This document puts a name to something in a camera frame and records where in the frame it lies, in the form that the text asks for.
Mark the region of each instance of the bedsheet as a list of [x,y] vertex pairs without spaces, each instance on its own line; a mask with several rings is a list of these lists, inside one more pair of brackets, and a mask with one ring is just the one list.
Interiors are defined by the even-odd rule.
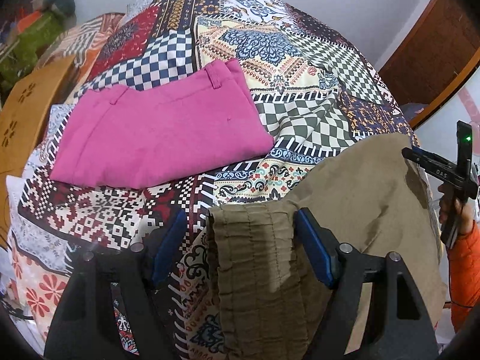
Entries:
[[75,55],[73,63],[77,72],[72,80],[72,89],[75,91],[88,78],[98,53],[117,30],[123,17],[123,13],[106,13],[63,32],[42,54],[35,70],[57,59]]
[[[84,31],[76,28],[71,35],[71,44],[79,44]],[[53,182],[49,174],[70,112],[63,108],[42,151],[43,161],[35,162],[38,152],[32,154],[18,205],[23,218],[67,243],[58,256],[67,268],[72,253],[92,246],[125,249],[168,221],[174,206],[183,209],[188,228],[178,262],[155,295],[157,311],[183,359],[225,356],[208,285],[209,207],[281,199],[318,162],[369,135],[401,132],[417,145],[397,103],[363,55],[335,30],[280,0],[152,0],[106,40],[68,102],[74,105],[86,90],[116,83],[148,90],[181,80],[211,60],[233,57],[241,62],[260,120],[275,137],[265,157],[145,190]],[[22,286],[23,299],[46,338],[69,270],[52,272],[41,254],[34,256],[22,246],[27,241],[9,239],[20,283],[23,268],[38,266],[29,268],[37,282]],[[135,352],[121,299],[114,304],[124,347]]]

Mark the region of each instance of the human hand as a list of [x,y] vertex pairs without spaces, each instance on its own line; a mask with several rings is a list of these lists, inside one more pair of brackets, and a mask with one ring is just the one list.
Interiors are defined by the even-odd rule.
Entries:
[[[440,223],[445,223],[447,221],[448,213],[450,212],[453,186],[451,184],[443,183],[438,187],[438,192],[443,193],[443,196],[440,199],[440,214],[438,216],[438,220]],[[455,199],[454,204],[457,214],[460,216],[460,227],[458,228],[458,233],[462,235],[469,234],[473,229],[473,218],[475,216],[473,206],[467,203],[462,208],[462,204],[458,199]]]

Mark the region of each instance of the beige fabric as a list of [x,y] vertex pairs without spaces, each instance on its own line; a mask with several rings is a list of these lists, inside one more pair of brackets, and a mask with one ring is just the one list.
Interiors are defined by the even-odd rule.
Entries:
[[[309,207],[319,224],[361,252],[399,252],[432,322],[445,301],[438,228],[431,225],[426,186],[401,149],[409,138],[378,135],[323,160],[280,201],[210,210],[210,277],[230,359],[299,360],[330,291],[315,280],[292,218]],[[362,339],[370,288],[363,288],[348,351]]]

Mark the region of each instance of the checkered pattern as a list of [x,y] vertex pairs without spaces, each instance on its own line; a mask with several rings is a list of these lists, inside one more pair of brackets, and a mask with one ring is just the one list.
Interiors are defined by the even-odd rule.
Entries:
[[260,120],[276,139],[294,138],[305,147],[345,149],[355,143],[349,124],[334,99],[296,100],[289,103],[256,103]]
[[180,190],[180,195],[170,202],[170,204],[177,204],[185,211],[188,218],[190,211],[190,196],[192,193],[192,187],[194,186],[194,177],[189,177],[179,181],[175,184],[175,188]]
[[333,72],[350,95],[383,104],[380,91],[355,50],[318,38],[290,33],[287,37],[314,66]]
[[190,29],[170,30],[150,43],[143,56],[114,65],[81,86],[73,97],[80,98],[87,89],[102,89],[117,83],[144,91],[183,79],[194,72],[191,50]]
[[[34,177],[27,180],[19,209],[24,218],[27,215],[28,220],[38,225],[46,220],[49,226],[44,230],[61,238],[94,242],[117,250],[130,245],[141,221],[143,198],[138,192],[125,193],[109,187],[93,193],[77,186],[61,188],[49,179],[49,170],[50,166],[40,166]],[[54,201],[52,196],[60,194],[61,200]],[[79,200],[85,206],[72,210]]]

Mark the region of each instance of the yellow object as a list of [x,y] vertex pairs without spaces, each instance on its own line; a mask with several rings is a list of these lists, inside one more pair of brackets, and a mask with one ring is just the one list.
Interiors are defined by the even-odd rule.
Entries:
[[50,106],[64,100],[75,73],[75,55],[52,62],[18,81],[0,112],[0,246],[10,227],[7,175],[20,177],[28,156],[42,141]]

